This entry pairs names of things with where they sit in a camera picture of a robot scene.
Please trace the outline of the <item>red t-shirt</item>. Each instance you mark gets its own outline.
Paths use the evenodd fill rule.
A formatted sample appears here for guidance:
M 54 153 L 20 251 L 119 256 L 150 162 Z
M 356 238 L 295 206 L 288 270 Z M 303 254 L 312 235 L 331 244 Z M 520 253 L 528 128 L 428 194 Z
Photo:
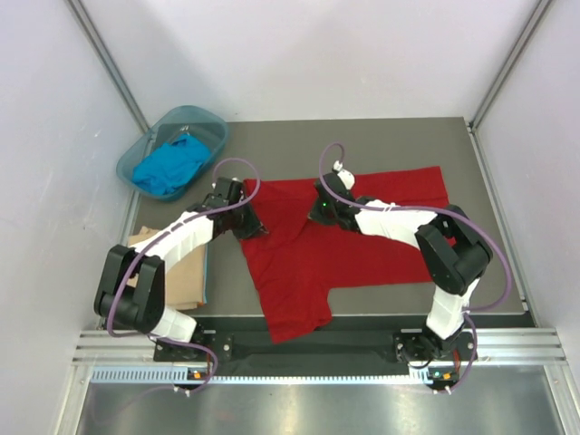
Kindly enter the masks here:
M 419 250 L 313 222 L 313 179 L 245 179 L 264 236 L 241 241 L 273 343 L 328 324 L 335 288 L 428 283 Z

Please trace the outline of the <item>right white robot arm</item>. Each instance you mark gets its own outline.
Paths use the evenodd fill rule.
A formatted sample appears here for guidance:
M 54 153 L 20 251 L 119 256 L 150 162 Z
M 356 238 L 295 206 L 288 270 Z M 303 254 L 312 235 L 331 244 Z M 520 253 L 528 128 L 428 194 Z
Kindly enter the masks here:
M 493 258 L 486 240 L 463 220 L 463 210 L 448 206 L 398 211 L 395 203 L 352 195 L 354 175 L 339 164 L 314 182 L 317 199 L 309 218 L 323 225 L 369 237 L 384 237 L 420 251 L 435 292 L 421 333 L 404 344 L 416 360 L 446 357 L 457 344 L 470 298 Z

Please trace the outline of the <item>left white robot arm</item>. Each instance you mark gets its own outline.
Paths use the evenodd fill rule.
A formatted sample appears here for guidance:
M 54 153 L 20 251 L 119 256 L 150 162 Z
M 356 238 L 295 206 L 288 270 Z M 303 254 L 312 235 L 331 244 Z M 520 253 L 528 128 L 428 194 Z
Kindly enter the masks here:
M 196 249 L 230 231 L 237 239 L 258 237 L 266 229 L 242 181 L 219 178 L 204 200 L 155 235 L 133 245 L 110 249 L 94 299 L 94 311 L 106 320 L 108 333 L 117 338 L 119 324 L 129 335 L 148 334 L 174 343 L 186 359 L 205 350 L 206 339 L 196 332 L 198 324 L 166 304 L 166 274 Z

